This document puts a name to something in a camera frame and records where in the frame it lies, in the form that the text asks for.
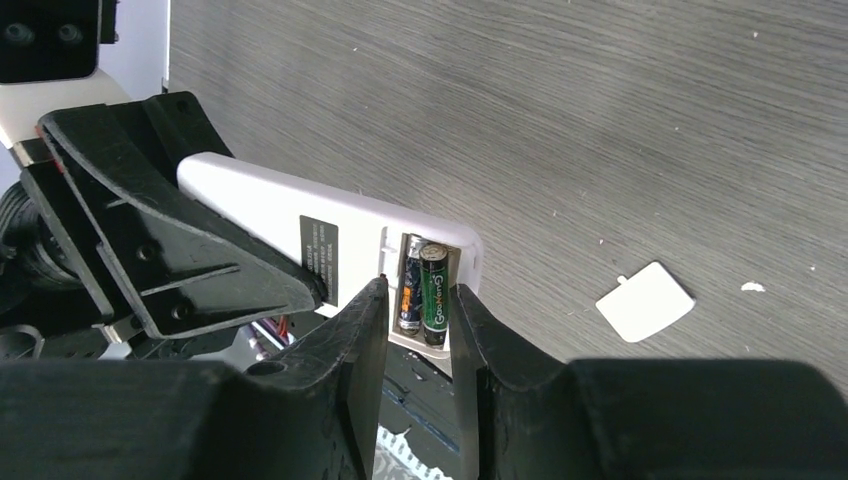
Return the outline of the red and white remote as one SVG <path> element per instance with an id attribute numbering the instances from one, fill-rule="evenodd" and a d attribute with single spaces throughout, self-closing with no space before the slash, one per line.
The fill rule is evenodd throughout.
<path id="1" fill-rule="evenodd" d="M 412 240 L 450 250 L 449 285 L 480 287 L 484 244 L 469 226 L 434 210 L 417 211 L 211 152 L 183 159 L 179 189 L 317 273 L 328 298 L 316 312 L 339 313 L 373 278 L 389 288 L 391 342 L 446 360 L 450 345 L 427 345 L 424 336 L 398 328 L 405 261 Z"/>

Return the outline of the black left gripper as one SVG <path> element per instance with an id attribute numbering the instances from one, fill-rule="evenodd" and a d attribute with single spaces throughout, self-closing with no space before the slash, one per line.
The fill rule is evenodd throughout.
<path id="1" fill-rule="evenodd" d="M 187 342 L 324 299 L 316 274 L 179 189 L 186 157 L 230 156 L 192 93 L 57 110 L 37 130 L 13 188 L 15 325 Z"/>

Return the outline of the white remote battery cover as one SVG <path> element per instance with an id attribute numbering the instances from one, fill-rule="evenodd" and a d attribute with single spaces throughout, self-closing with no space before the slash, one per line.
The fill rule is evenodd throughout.
<path id="1" fill-rule="evenodd" d="M 619 285 L 597 300 L 595 307 L 628 343 L 659 333 L 687 315 L 696 304 L 695 298 L 658 261 L 618 280 Z"/>

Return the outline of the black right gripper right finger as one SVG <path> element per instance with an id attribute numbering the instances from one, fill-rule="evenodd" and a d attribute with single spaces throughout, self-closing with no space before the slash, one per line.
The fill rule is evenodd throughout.
<path id="1" fill-rule="evenodd" d="M 451 290 L 466 479 L 843 479 L 847 405 L 785 360 L 564 363 Z"/>

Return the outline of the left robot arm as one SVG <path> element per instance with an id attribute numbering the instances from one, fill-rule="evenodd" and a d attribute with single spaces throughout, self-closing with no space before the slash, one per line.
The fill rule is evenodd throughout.
<path id="1" fill-rule="evenodd" d="M 1 201 L 3 359 L 92 357 L 107 326 L 127 328 L 138 357 L 187 357 L 327 296 L 317 274 L 179 189 L 190 155 L 228 154 L 190 92 L 46 114 L 22 152 Z"/>

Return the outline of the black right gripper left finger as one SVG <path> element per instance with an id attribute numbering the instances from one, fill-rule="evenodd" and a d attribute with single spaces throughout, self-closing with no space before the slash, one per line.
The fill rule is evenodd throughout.
<path id="1" fill-rule="evenodd" d="M 215 361 L 1 366 L 5 479 L 368 479 L 388 286 L 239 371 Z"/>

